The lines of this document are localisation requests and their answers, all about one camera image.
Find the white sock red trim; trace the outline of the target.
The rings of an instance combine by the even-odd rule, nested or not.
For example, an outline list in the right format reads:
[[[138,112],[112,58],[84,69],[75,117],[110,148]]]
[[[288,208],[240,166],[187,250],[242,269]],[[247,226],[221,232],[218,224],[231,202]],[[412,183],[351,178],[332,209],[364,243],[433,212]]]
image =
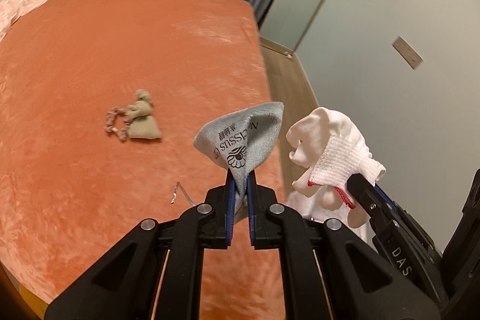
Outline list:
[[[292,183],[293,191],[311,197],[326,187],[318,201],[321,207],[337,210],[345,204],[350,208],[348,227],[355,230],[366,224],[368,214],[347,190],[347,181],[362,174],[375,185],[386,169],[374,159],[352,120],[337,110],[318,107],[292,125],[286,137],[294,149],[289,159],[305,169]]]

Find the beige drawstring sachet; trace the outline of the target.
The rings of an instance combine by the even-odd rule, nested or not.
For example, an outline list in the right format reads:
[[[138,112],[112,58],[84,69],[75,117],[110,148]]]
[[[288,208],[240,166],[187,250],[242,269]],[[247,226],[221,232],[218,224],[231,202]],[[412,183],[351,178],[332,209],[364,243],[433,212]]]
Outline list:
[[[130,139],[159,140],[162,137],[158,124],[152,115],[152,97],[145,89],[135,93],[134,104],[128,105],[125,116],[129,120]]]

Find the orange velvet bed cover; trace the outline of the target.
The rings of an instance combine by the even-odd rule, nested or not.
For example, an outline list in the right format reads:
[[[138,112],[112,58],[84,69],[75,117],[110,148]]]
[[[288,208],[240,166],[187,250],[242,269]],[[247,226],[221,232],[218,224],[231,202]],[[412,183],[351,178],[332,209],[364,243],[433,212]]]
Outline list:
[[[1,263],[51,302],[145,218],[177,218],[224,171],[203,124],[269,100],[242,0],[49,0],[1,42]],[[145,89],[162,137],[130,139]]]

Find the brown wall switch panel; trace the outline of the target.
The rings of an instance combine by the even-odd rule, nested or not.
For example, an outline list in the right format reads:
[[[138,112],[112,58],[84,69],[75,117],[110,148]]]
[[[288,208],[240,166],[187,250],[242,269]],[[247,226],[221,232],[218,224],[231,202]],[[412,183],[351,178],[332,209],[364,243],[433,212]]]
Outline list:
[[[402,37],[397,37],[392,43],[392,47],[413,70],[422,64],[423,58]]]

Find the grey cloth pouch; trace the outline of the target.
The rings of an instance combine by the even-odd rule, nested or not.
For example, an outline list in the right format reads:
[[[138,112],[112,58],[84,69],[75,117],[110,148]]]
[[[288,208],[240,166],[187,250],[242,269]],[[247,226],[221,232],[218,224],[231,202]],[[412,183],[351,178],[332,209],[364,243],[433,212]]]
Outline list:
[[[232,173],[236,184],[233,221],[247,217],[247,176],[272,153],[281,130],[284,105],[266,102],[239,110],[202,126],[193,146]]]

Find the white bag lined trash bin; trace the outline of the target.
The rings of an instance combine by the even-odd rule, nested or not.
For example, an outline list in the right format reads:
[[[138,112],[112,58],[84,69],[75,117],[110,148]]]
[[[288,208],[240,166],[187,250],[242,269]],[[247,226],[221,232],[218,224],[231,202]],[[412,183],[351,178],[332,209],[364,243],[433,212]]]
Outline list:
[[[342,223],[347,223],[347,216],[350,208],[342,204],[337,210],[326,210],[318,204],[323,197],[326,187],[321,187],[313,196],[306,197],[302,193],[293,191],[287,196],[285,204],[297,210],[307,220],[314,220],[323,223],[328,218],[337,218]]]

